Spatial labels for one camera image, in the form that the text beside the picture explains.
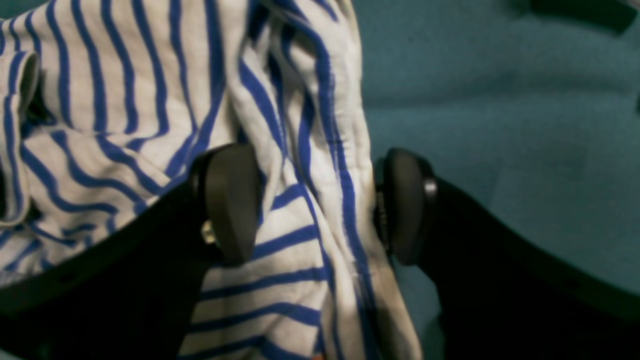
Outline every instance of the teal background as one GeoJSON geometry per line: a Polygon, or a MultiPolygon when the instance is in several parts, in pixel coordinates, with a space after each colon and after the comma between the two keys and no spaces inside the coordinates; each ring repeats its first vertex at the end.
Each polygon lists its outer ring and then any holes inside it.
{"type": "MultiPolygon", "coordinates": [[[[372,156],[422,154],[532,243],[640,294],[638,23],[614,38],[507,0],[354,1],[372,156]]],[[[0,0],[0,17],[42,2],[0,0]]],[[[441,359],[433,283],[396,274],[441,359]]]]}

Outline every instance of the white fabric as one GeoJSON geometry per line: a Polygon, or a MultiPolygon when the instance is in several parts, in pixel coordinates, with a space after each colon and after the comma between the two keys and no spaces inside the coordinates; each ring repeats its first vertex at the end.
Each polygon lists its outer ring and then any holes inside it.
{"type": "Polygon", "coordinates": [[[371,221],[349,1],[58,0],[0,36],[5,285],[105,240],[240,131],[266,177],[257,247],[209,271],[179,357],[421,358],[371,221]]]}

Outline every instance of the blue and white striped fabric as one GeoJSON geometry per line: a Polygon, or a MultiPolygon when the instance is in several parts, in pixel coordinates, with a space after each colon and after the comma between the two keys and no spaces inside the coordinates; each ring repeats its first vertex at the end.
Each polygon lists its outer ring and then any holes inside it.
{"type": "Polygon", "coordinates": [[[349,0],[57,0],[0,29],[3,285],[244,138],[266,177],[255,255],[208,272],[179,358],[422,357],[371,221],[349,0]]]}

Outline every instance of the blue-green fabric surface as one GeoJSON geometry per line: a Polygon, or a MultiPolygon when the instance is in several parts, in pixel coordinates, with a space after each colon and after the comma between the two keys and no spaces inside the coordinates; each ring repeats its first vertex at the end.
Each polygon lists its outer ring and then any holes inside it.
{"type": "MultiPolygon", "coordinates": [[[[0,17],[42,2],[0,0],[0,17]]],[[[640,293],[640,26],[614,38],[507,2],[355,0],[372,155],[422,154],[537,246],[640,293]]],[[[442,359],[433,283],[397,278],[442,359]]]]}

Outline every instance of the striped shirt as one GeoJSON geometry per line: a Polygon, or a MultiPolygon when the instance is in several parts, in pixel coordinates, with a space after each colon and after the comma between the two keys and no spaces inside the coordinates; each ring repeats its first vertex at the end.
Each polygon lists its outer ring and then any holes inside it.
{"type": "Polygon", "coordinates": [[[57,0],[0,26],[3,285],[107,239],[245,139],[253,259],[215,266],[180,359],[419,359],[371,213],[349,0],[57,0]]]}

